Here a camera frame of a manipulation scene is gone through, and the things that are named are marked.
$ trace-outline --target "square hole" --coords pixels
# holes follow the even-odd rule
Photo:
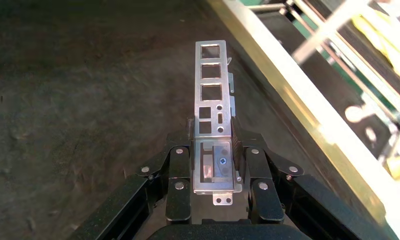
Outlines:
[[[201,121],[199,130],[200,130],[201,134],[211,134],[212,133],[212,122],[211,121]]]
[[[218,59],[218,58],[220,58],[219,45],[202,46],[201,47],[201,58],[202,59]]]
[[[201,85],[201,101],[222,100],[220,85]]]
[[[200,118],[209,119],[212,117],[212,109],[209,106],[200,107]]]
[[[201,65],[201,78],[202,79],[220,78],[220,64]]]

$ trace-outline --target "rectangular cutout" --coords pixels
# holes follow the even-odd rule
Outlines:
[[[213,155],[203,155],[203,178],[204,182],[211,183],[213,177]]]
[[[218,59],[220,58],[219,45],[201,46],[202,59]]]
[[[201,85],[201,101],[222,100],[221,85]]]
[[[211,134],[212,133],[212,122],[211,121],[201,121],[199,131],[200,131],[200,134]]]
[[[209,106],[205,106],[205,107],[200,107],[200,111],[199,111],[199,117],[201,119],[209,119],[212,117],[212,110]]]
[[[203,64],[201,65],[202,79],[219,79],[220,64]]]
[[[204,151],[212,151],[213,150],[213,142],[202,142],[201,146],[203,146]]]
[[[218,113],[218,114],[217,114],[217,122],[218,122],[219,124],[222,124],[222,123],[223,123],[223,114],[222,114],[222,113]]]

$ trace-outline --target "green panel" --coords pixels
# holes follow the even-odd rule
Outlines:
[[[246,6],[251,6],[251,5],[259,5],[261,0],[241,0],[241,2]]]

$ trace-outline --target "screw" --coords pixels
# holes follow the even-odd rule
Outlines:
[[[269,186],[267,186],[267,184],[265,184],[264,182],[260,182],[260,183],[259,183],[259,188],[260,188],[260,189],[267,190],[268,187],[269,187]]]
[[[298,172],[298,169],[297,169],[296,167],[294,167],[294,166],[291,166],[289,169],[290,169],[290,171],[292,171],[293,173]]]
[[[175,188],[181,190],[184,188],[184,184],[179,181],[175,184]]]
[[[147,173],[148,171],[150,171],[150,168],[147,166],[141,168],[141,172],[143,172],[143,173]]]

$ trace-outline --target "small round hole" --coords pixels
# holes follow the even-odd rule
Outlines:
[[[355,124],[365,117],[365,113],[361,106],[349,106],[345,110],[345,115],[348,121]]]
[[[371,142],[375,143],[376,140],[377,140],[377,137],[376,137],[376,133],[373,130],[373,128],[368,126],[368,127],[365,128],[365,131],[366,131],[366,136],[369,138],[369,140]]]

